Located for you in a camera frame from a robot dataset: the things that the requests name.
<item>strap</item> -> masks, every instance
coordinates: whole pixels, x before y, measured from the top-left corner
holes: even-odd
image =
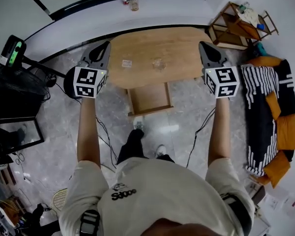
[[[97,235],[100,215],[96,210],[87,210],[81,218],[80,236]]]
[[[248,236],[251,231],[252,221],[244,204],[237,196],[229,193],[222,195],[222,199],[225,201],[226,204],[230,206],[230,208],[235,213],[235,216],[239,220],[242,227],[244,236]]]

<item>white shoe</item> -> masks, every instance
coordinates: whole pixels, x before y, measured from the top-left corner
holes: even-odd
[[[141,129],[144,132],[143,116],[137,116],[133,119],[134,129]]]
[[[161,155],[167,155],[166,147],[164,145],[160,145],[156,149],[156,157],[159,157]]]

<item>white t-shirt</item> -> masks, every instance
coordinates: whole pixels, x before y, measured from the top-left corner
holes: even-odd
[[[97,235],[139,236],[161,218],[202,224],[222,236],[247,235],[229,205],[234,199],[221,198],[227,194],[241,201],[233,207],[244,207],[241,213],[252,226],[253,202],[228,158],[212,162],[206,180],[172,162],[130,158],[118,165],[117,179],[109,188],[95,163],[78,163],[59,219],[64,236],[79,235],[81,216],[89,209],[101,216]]]

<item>tile floor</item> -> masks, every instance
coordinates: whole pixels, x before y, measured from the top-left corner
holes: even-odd
[[[62,54],[46,63],[48,67],[66,73],[75,66],[83,51],[83,46]],[[240,51],[227,50],[233,64],[237,62]],[[58,78],[62,87],[63,80]],[[186,166],[193,146],[195,131],[200,128],[208,113],[214,108],[215,99],[209,93],[202,79],[185,80],[170,83],[173,108],[167,112],[147,115],[145,119],[146,136],[143,138],[144,153],[153,157],[160,144],[167,147],[169,155],[180,165]],[[22,151],[22,168],[11,164],[17,179],[13,188],[16,195],[24,201],[29,211],[38,203],[50,204],[54,193],[67,187],[70,176],[77,163],[76,145],[79,125],[80,104],[67,97],[59,87],[50,88],[51,99],[45,102],[38,114],[38,123],[45,142]],[[132,120],[127,117],[129,106],[123,90],[106,84],[96,100],[96,112],[106,125],[112,146],[116,154],[125,143],[132,130]],[[247,173],[243,168],[246,162],[246,130],[244,120],[244,102],[240,93],[231,99],[232,161],[244,180]],[[198,134],[196,146],[191,155],[189,169],[204,177],[207,171],[207,152],[212,128],[212,119]],[[98,126],[99,134],[107,140],[103,129]],[[101,162],[113,168],[109,147],[100,140]],[[102,168],[108,183],[114,183],[114,173]],[[56,219],[53,212],[45,212],[41,225]]]

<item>striped fabric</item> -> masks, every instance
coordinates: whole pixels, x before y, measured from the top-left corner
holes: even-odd
[[[241,67],[243,80],[246,87],[247,117],[248,122],[248,164],[246,169],[257,175],[263,176],[266,166],[277,154],[276,123],[271,113],[267,110],[266,96],[272,91],[279,98],[279,78],[273,67],[253,67],[244,65]]]

